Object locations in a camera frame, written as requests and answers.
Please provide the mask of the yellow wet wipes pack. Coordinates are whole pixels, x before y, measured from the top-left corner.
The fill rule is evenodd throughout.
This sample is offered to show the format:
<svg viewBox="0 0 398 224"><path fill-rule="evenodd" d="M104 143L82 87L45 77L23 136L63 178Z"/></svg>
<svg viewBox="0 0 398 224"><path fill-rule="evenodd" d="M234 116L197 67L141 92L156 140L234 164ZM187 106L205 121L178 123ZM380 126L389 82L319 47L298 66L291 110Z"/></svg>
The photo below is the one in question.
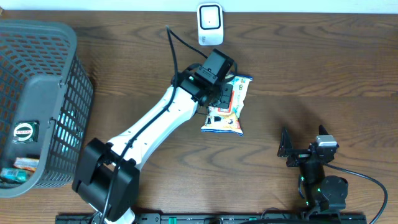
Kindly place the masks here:
<svg viewBox="0 0 398 224"><path fill-rule="evenodd" d="M232 81L228 82L232 85L231 100L228 107L208 106L206 120L201 127L202 132L243 135L239 117L244 106L249 83L252 80L253 78L247 75L236 75Z"/></svg>

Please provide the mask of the orange tissue pack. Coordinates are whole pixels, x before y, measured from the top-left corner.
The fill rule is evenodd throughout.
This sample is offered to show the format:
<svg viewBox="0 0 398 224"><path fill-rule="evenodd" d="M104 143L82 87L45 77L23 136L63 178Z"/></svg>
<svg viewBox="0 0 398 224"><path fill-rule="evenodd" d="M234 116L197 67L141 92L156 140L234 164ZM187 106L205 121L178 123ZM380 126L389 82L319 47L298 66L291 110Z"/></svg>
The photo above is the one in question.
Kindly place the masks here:
<svg viewBox="0 0 398 224"><path fill-rule="evenodd" d="M18 169L24 169L31 172L35 172L38 168L39 160L26 158L26 157L17 157L13 166Z"/></svg>

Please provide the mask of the teal tissue pack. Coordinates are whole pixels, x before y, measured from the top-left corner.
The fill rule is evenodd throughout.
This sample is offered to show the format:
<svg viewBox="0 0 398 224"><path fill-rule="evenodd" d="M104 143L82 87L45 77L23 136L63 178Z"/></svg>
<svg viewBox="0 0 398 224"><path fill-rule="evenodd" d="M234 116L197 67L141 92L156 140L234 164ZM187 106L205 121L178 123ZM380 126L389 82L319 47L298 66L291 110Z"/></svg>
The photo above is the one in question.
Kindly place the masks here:
<svg viewBox="0 0 398 224"><path fill-rule="evenodd" d="M24 169L3 168L1 179L6 182L23 184L32 176L32 172Z"/></svg>

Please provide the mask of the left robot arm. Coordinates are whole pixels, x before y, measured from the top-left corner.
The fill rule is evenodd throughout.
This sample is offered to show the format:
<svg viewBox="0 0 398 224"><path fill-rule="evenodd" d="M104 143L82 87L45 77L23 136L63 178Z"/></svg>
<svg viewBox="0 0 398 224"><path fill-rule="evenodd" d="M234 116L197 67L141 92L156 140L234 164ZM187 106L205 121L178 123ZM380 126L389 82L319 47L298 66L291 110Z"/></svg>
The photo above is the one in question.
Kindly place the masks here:
<svg viewBox="0 0 398 224"><path fill-rule="evenodd" d="M79 156L72 189L95 209L99 223L132 223L141 170L151 154L199 106L227 107L236 62L213 49L204 63L175 71L160 101L123 133L92 139Z"/></svg>

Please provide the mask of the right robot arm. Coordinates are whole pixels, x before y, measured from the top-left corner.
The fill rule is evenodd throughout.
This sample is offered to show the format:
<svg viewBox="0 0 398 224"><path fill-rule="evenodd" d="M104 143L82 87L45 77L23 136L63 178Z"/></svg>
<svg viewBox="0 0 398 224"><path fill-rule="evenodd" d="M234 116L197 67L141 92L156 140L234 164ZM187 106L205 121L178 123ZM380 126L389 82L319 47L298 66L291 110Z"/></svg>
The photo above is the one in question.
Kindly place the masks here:
<svg viewBox="0 0 398 224"><path fill-rule="evenodd" d="M294 149L286 128L282 129L282 137L277 155L287 159L287 167L298 167L298 191L306 200L308 210L303 213L310 215L321 213L337 213L346 208L348 181L335 175L325 175L324 166L335 158L339 145L335 138L328 134L320 125L315 141L307 149Z"/></svg>

